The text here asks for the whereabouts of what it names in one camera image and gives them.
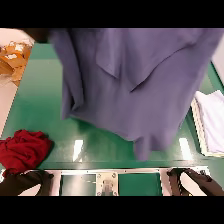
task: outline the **green tabletop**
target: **green tabletop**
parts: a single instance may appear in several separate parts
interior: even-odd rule
[[[212,66],[200,91],[208,94],[223,86]],[[35,44],[23,80],[17,91],[1,139],[13,136],[19,129],[43,131],[55,142],[41,169],[103,169],[172,166],[209,166],[212,177],[224,187],[222,158],[205,157],[200,153],[192,112],[184,120],[170,149],[152,152],[147,162],[136,161],[132,142],[76,120],[61,120],[62,66],[50,44]],[[180,147],[186,138],[192,159],[186,160]],[[74,144],[83,140],[83,148],[73,161]]]

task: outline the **metal bracket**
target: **metal bracket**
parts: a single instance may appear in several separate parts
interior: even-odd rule
[[[96,174],[96,196],[118,196],[118,173]]]

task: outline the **dark red garment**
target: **dark red garment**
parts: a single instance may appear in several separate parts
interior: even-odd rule
[[[52,141],[43,132],[16,131],[14,137],[0,140],[0,163],[3,176],[35,169],[46,157]]]

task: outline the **white floor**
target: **white floor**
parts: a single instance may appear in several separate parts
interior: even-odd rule
[[[18,87],[14,83],[8,83],[0,88],[0,137],[2,136],[17,88]]]

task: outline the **white cloth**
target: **white cloth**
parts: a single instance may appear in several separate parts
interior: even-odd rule
[[[221,91],[209,95],[196,92],[208,151],[224,153],[224,96]]]

